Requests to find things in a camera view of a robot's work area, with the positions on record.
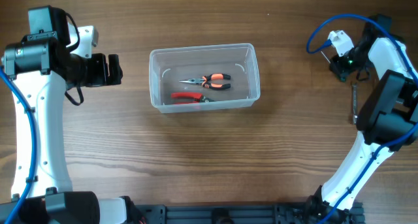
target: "metal tool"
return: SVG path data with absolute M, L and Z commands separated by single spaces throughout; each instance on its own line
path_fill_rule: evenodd
M 215 100 L 205 97 L 201 93 L 190 93 L 190 92 L 179 92 L 179 93 L 171 93 L 172 99 L 181 99 L 181 98 L 188 98 L 193 99 L 193 102 L 190 103 L 210 103 L 214 102 Z
M 204 88 L 210 88 L 214 90 L 224 90 L 229 89 L 231 84 L 212 84 L 208 81 L 210 80 L 230 80 L 231 76 L 228 74 L 210 74 L 203 76 L 202 78 L 190 78 L 188 80 L 180 80 L 181 83 L 186 84 L 202 84 Z
M 353 124 L 357 123 L 357 83 L 351 83 L 353 90 Z

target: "red tool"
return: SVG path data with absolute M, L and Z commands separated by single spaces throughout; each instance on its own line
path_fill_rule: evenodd
M 230 80 L 231 76 L 228 74 L 210 74 L 203 76 L 202 78 L 191 78 L 188 80 L 181 80 L 182 83 L 186 84 L 202 84 L 204 88 L 210 88 L 214 90 L 229 89 L 231 84 L 212 84 L 209 80 Z
M 201 93 L 190 93 L 190 92 L 181 92 L 181 93 L 171 93 L 171 98 L 173 99 L 180 99 L 180 98 L 187 98 L 193 99 L 191 103 L 210 103 L 214 102 L 215 100 L 209 99 L 205 97 Z

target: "wood grain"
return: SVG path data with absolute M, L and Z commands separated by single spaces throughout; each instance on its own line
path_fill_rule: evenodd
M 321 55 L 305 52 L 328 17 L 380 12 L 418 62 L 415 0 L 0 0 L 0 43 L 29 31 L 27 9 L 51 4 L 77 25 L 95 25 L 95 52 L 119 54 L 123 84 L 84 89 L 85 103 L 64 102 L 64 141 L 74 190 L 129 195 L 137 204 L 303 201 L 336 171 L 356 129 L 351 88 Z M 353 40 L 363 24 L 336 21 Z M 150 104 L 148 62 L 156 48 L 250 42 L 261 79 L 251 108 L 163 115 Z M 359 86 L 362 104 L 372 83 Z M 0 84 L 0 201 L 16 166 L 16 122 Z M 402 148 L 379 167 L 357 199 L 367 223 L 416 223 L 418 148 Z

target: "blue cable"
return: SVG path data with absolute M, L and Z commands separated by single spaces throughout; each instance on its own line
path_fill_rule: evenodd
M 375 21 L 366 18 L 364 16 L 360 16 L 357 14 L 340 14 L 337 16 L 333 16 L 331 18 L 329 18 L 327 21 L 325 21 L 324 23 L 322 23 L 313 33 L 312 35 L 309 37 L 308 39 L 308 43 L 306 44 L 306 51 L 309 54 L 314 54 L 316 52 L 321 51 L 323 48 L 329 47 L 331 44 L 331 40 L 327 40 L 325 41 L 325 43 L 320 46 L 318 49 L 316 49 L 315 51 L 310 51 L 309 50 L 309 46 L 310 43 L 312 41 L 312 39 L 314 39 L 314 37 L 317 35 L 317 33 L 328 23 L 330 23 L 333 20 L 336 19 L 340 19 L 340 18 L 356 18 L 356 19 L 360 19 L 366 22 L 370 22 L 371 24 L 373 24 L 376 28 L 378 28 L 395 46 L 396 50 L 398 51 L 400 57 L 402 58 L 402 61 L 404 62 L 407 71 L 409 72 L 409 74 L 412 76 L 413 81 L 415 82 L 415 84 L 418 87 L 418 77 L 415 75 L 415 73 L 412 71 L 412 67 L 410 66 L 410 63 L 408 62 L 408 59 L 406 58 L 406 56 L 404 55 L 404 53 L 402 52 L 401 47 L 399 46 L 399 44 L 397 43 L 397 41 L 379 24 L 377 24 Z M 414 134 L 414 132 L 416 132 L 416 130 L 418 130 L 418 124 L 415 124 L 405 135 L 401 136 L 398 139 L 395 139 L 393 141 L 390 141 L 388 143 L 385 143 L 383 145 L 381 145 L 380 147 L 377 148 L 377 150 L 373 153 L 372 158 L 370 158 L 369 162 L 366 164 L 366 166 L 364 167 L 364 169 L 362 170 L 362 172 L 360 173 L 359 177 L 354 181 L 353 185 L 344 193 L 344 195 L 342 195 L 340 197 L 340 199 L 338 199 L 338 201 L 336 202 L 336 204 L 334 205 L 334 207 L 332 207 L 332 210 L 328 213 L 328 215 L 326 215 L 321 221 L 319 221 L 317 224 L 324 224 L 332 215 L 333 213 L 337 210 L 338 205 L 340 205 L 340 203 L 350 194 L 350 191 L 352 191 L 356 185 L 360 182 L 361 178 L 364 176 L 364 174 L 366 174 L 367 170 L 370 168 L 370 166 L 372 165 L 373 161 L 376 160 L 376 157 L 378 156 L 379 152 L 386 147 L 390 147 L 390 146 L 394 146 L 396 144 L 402 143 L 404 141 L 406 141 L 412 134 Z
M 27 194 L 31 190 L 32 183 L 35 178 L 35 168 L 36 168 L 36 162 L 37 162 L 37 132 L 35 128 L 35 117 L 32 114 L 31 107 L 27 103 L 25 97 L 20 93 L 18 89 L 16 89 L 16 87 L 8 79 L 7 75 L 3 72 L 2 66 L 0 66 L 0 77 L 3 79 L 7 87 L 13 92 L 13 94 L 15 94 L 15 96 L 19 99 L 20 103 L 23 105 L 26 111 L 27 117 L 29 118 L 29 124 L 31 127 L 31 138 L 32 138 L 31 166 L 29 168 L 29 176 L 28 176 L 29 181 L 26 183 L 22 196 L 19 198 L 12 212 L 8 215 L 5 221 L 5 224 L 9 224 L 9 223 L 12 223 L 14 218 L 18 215 L 20 208 L 23 206 L 25 202 Z

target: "black cable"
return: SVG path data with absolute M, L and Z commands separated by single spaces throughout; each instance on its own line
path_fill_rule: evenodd
M 78 93 L 78 96 L 79 96 L 79 98 L 80 98 L 80 102 L 78 103 L 78 102 L 76 102 L 74 99 L 73 99 L 73 97 L 71 97 L 71 95 L 66 91 L 65 92 L 65 96 L 67 97 L 67 99 L 73 104 L 73 105 L 76 105 L 76 106 L 80 106 L 83 102 L 84 102 L 84 97 L 83 97 L 83 93 L 81 92 L 81 87 L 80 87 L 80 84 L 77 84 L 77 86 L 76 86 L 76 89 L 77 89 L 77 93 Z
M 69 52 L 72 52 L 72 51 L 74 51 L 78 48 L 78 45 L 80 45 L 80 34 L 78 32 L 77 25 L 74 22 L 74 19 L 72 18 L 72 16 L 68 12 L 66 12 L 66 15 L 67 15 L 68 18 L 70 18 L 70 21 L 74 25 L 74 28 L 76 29 L 76 33 L 77 33 L 77 42 L 67 48 Z

